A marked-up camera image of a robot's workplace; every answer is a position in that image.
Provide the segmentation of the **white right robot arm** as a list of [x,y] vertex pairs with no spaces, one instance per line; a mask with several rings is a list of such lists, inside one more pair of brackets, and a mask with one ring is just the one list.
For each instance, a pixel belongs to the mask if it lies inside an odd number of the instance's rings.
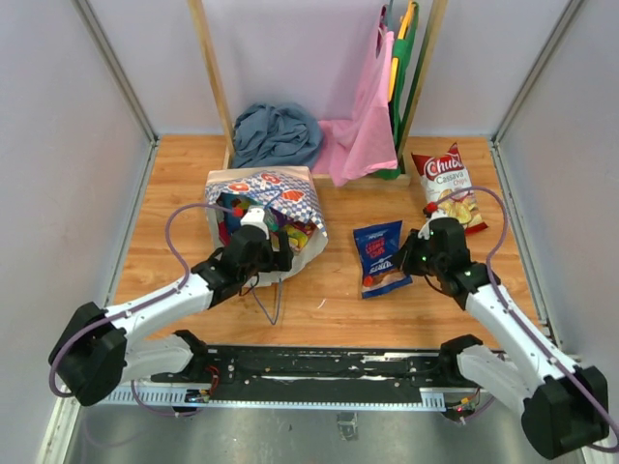
[[501,360],[481,341],[461,337],[438,363],[451,387],[470,381],[513,411],[534,450],[553,459],[608,437],[607,381],[561,352],[517,307],[486,264],[475,262],[460,223],[441,212],[410,231],[396,255],[407,275],[432,276],[441,294],[480,322],[506,354]]

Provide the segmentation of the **green t-shirt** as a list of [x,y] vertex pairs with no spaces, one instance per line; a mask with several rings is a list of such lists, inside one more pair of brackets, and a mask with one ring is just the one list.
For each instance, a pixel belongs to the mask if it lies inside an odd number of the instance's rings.
[[[399,25],[400,25],[400,20],[395,20],[394,18],[393,3],[391,1],[384,3],[380,9],[380,14],[383,14],[382,23],[386,25],[389,30],[394,32],[395,39],[396,39],[397,34],[398,34]],[[399,98],[396,101],[389,102],[391,126],[393,130],[393,137],[394,137],[394,142],[395,142],[397,158],[398,158],[397,145],[399,144],[399,131],[400,131],[401,122],[403,120],[404,110],[406,107],[405,100],[407,100],[409,91],[410,91],[406,88],[408,68],[405,74],[405,81],[402,86],[401,94]],[[392,180],[394,177],[397,177],[399,174],[400,174],[400,168],[397,167],[396,169],[393,169],[393,170],[377,171],[368,176],[376,175],[377,177],[382,178],[383,180]]]

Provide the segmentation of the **red Chubi cassava chips bag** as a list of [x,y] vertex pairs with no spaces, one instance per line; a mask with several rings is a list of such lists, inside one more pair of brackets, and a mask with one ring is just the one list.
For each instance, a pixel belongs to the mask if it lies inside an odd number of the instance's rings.
[[427,203],[435,203],[450,218],[458,220],[467,234],[487,229],[457,143],[437,157],[411,154]]

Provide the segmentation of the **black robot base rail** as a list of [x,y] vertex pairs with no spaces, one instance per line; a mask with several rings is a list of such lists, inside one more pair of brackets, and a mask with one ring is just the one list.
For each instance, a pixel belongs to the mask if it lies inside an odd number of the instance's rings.
[[186,386],[181,403],[355,409],[424,404],[432,389],[473,392],[428,350],[211,346],[179,373],[149,376],[157,386]]

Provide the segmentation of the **colourful orange candy bag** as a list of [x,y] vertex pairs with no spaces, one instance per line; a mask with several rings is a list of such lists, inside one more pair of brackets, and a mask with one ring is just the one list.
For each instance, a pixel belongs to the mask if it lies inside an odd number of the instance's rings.
[[299,221],[287,223],[283,227],[289,246],[295,253],[299,253],[308,244],[315,229],[316,226],[313,223],[302,223]]

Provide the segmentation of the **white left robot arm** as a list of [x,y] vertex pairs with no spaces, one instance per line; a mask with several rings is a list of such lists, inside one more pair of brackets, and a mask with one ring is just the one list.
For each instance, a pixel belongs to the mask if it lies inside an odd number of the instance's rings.
[[50,389],[91,406],[120,384],[153,374],[200,380],[207,370],[204,355],[180,335],[152,340],[150,334],[249,292],[263,273],[290,270],[293,256],[284,230],[270,237],[258,226],[244,225],[227,246],[161,289],[109,308],[82,304],[49,354]]

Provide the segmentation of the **yellow clothes hanger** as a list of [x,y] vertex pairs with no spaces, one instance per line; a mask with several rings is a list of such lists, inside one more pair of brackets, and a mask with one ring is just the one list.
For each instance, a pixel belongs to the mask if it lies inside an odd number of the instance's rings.
[[415,1],[409,1],[405,14],[400,18],[398,34],[392,51],[389,102],[395,102],[401,94],[415,42],[418,20],[419,4]]

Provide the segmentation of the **blue crumpled cloth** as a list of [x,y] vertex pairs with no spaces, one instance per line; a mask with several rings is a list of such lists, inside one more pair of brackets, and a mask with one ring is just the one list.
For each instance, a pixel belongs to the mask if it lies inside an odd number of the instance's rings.
[[318,160],[323,131],[297,103],[255,103],[235,121],[232,168],[306,166]]

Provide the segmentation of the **pink t-shirt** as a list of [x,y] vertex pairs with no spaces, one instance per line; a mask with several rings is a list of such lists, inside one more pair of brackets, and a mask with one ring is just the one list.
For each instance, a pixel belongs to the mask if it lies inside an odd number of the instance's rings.
[[327,175],[335,186],[398,167],[389,89],[394,32],[379,14],[368,36],[367,54],[349,119],[323,120],[324,141],[314,175]]

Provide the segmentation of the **aluminium frame rails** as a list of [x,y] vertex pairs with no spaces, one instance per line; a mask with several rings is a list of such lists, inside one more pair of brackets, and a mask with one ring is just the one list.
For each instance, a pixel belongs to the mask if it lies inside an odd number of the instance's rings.
[[[158,135],[222,133],[187,1],[88,1]],[[362,42],[386,1],[204,1],[229,109],[292,100],[347,117]],[[413,135],[500,131],[569,1],[449,1]],[[618,1],[584,1],[498,137],[509,190],[562,347],[606,376],[618,420]],[[309,293],[321,303],[327,290]],[[179,321],[211,342],[433,346],[457,311],[396,299],[396,319],[333,303],[267,329],[255,304]]]

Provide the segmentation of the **blue checkered paper bag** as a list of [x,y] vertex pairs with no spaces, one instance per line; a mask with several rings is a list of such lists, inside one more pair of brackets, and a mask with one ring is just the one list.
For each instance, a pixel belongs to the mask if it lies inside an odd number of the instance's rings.
[[301,272],[306,265],[322,253],[328,244],[328,232],[323,217],[316,188],[305,166],[272,166],[256,168],[239,168],[216,170],[208,174],[204,190],[204,200],[210,205],[217,205],[217,210],[206,212],[209,230],[214,247],[224,247],[219,237],[218,220],[224,208],[217,201],[222,193],[244,195],[251,199],[252,206],[265,210],[265,222],[269,229],[269,239],[290,222],[313,223],[316,229],[308,244],[295,253],[292,269],[289,272],[274,271],[259,273],[247,286],[246,290],[256,287],[268,287],[282,283]]

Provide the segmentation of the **blue Burts chips bag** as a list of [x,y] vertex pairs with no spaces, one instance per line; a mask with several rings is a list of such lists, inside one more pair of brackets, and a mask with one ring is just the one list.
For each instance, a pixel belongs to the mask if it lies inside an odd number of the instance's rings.
[[395,264],[399,251],[402,221],[357,228],[353,239],[362,267],[361,296],[363,299],[388,294],[413,282]]

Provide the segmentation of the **purple snack packet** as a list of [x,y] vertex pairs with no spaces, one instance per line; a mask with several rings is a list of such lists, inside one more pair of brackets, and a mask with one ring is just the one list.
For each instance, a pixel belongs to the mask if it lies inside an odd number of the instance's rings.
[[253,202],[244,195],[222,193],[217,203],[224,208],[222,217],[218,220],[219,237],[222,243],[227,245],[231,236],[241,227],[241,217]]

